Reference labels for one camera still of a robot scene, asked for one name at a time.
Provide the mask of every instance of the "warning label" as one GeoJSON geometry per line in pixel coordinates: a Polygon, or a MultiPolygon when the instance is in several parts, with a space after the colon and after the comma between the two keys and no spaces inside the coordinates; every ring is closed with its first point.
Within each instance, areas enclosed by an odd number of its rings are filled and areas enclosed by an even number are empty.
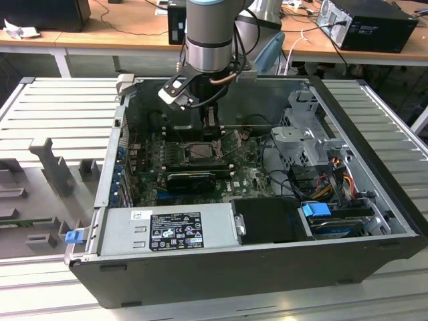
{"type": "Polygon", "coordinates": [[[152,251],[202,248],[201,213],[151,215],[149,247],[152,251]]]}

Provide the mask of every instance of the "black computer tower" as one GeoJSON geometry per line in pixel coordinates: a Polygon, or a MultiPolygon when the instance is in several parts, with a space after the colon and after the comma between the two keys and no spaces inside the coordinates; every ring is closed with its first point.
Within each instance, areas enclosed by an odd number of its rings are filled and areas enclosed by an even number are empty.
{"type": "Polygon", "coordinates": [[[0,25],[4,19],[19,27],[80,32],[89,20],[88,0],[1,0],[0,25]]]}
{"type": "Polygon", "coordinates": [[[324,0],[316,23],[341,50],[397,54],[418,19],[383,0],[324,0]]]}

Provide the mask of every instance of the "blue tab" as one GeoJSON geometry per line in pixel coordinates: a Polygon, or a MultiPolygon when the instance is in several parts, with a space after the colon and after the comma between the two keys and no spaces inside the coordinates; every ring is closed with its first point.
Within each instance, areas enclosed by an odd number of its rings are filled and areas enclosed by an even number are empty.
{"type": "Polygon", "coordinates": [[[302,206],[302,210],[305,217],[331,216],[332,214],[327,203],[307,203],[302,206]]]}
{"type": "Polygon", "coordinates": [[[67,232],[65,238],[66,244],[83,243],[83,231],[70,231],[67,232]]]}

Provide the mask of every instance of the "paper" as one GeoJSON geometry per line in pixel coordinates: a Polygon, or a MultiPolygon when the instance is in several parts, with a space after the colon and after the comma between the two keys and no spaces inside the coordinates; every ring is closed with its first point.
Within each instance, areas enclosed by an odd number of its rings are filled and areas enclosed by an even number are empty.
{"type": "Polygon", "coordinates": [[[31,38],[31,37],[38,37],[40,36],[40,33],[37,32],[36,28],[34,27],[18,27],[16,25],[13,25],[5,19],[5,27],[3,28],[3,31],[7,33],[12,38],[21,40],[22,38],[31,38]]]}
{"type": "Polygon", "coordinates": [[[154,15],[168,15],[168,10],[156,9],[154,15]]]}

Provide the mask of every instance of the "workbench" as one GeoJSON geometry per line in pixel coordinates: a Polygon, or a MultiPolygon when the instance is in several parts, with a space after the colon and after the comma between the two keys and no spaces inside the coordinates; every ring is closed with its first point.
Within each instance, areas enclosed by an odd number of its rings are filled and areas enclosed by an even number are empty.
{"type": "MultiPolygon", "coordinates": [[[[168,23],[166,16],[156,16],[153,6],[142,0],[125,0],[122,4],[111,4],[107,0],[89,0],[91,19],[81,33],[59,31],[42,31],[41,37],[11,39],[6,33],[0,33],[0,51],[25,54],[51,54],[54,56],[62,77],[70,77],[70,55],[112,56],[115,70],[120,71],[119,56],[138,56],[141,58],[173,58],[178,55],[179,45],[168,43],[168,23]],[[117,32],[116,29],[156,35],[133,35],[117,32]]],[[[420,3],[397,1],[403,10],[412,13],[423,7],[420,3]]],[[[308,5],[318,10],[320,4],[308,5]]],[[[428,21],[425,27],[417,27],[401,53],[374,53],[360,51],[342,51],[349,64],[380,64],[390,66],[428,66],[428,21]]],[[[286,17],[283,19],[283,30],[300,31],[303,28],[315,27],[305,17],[286,17]]],[[[303,62],[334,62],[342,60],[336,53],[330,40],[321,30],[305,33],[309,41],[300,41],[294,48],[292,59],[303,62]]],[[[283,49],[289,52],[300,33],[286,33],[283,49]]]]}

